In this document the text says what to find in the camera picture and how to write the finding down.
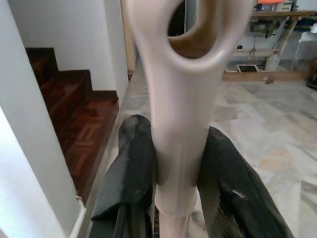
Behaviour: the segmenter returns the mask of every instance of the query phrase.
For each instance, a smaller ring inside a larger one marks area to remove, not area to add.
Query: wooden staircase
[[[112,91],[94,92],[89,70],[59,71],[53,48],[26,52],[77,193],[86,202],[119,109],[118,98]]]

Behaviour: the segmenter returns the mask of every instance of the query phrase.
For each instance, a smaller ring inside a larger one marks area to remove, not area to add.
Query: white plastic pipe
[[[158,155],[156,206],[162,213],[163,238],[185,235],[182,230],[196,201],[213,99],[253,9],[252,0],[201,0],[191,31],[169,38],[169,22],[181,3],[127,0],[149,86],[152,139]]]

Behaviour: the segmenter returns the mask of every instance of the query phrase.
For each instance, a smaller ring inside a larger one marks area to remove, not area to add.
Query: marble floor
[[[134,114],[151,117],[141,65],[118,114],[105,168],[118,153],[119,125]],[[304,82],[222,82],[210,125],[226,134],[259,173],[294,236],[315,238],[317,92]],[[199,204],[190,221],[190,237],[208,237]]]

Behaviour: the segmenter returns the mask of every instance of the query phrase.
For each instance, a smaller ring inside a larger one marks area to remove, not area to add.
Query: white pillar
[[[6,0],[0,0],[0,226],[66,238],[81,207]]]

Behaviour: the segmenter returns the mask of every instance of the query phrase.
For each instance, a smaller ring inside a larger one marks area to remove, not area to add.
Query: orange object
[[[280,3],[285,2],[285,0],[258,0],[258,4],[269,4],[269,3]]]

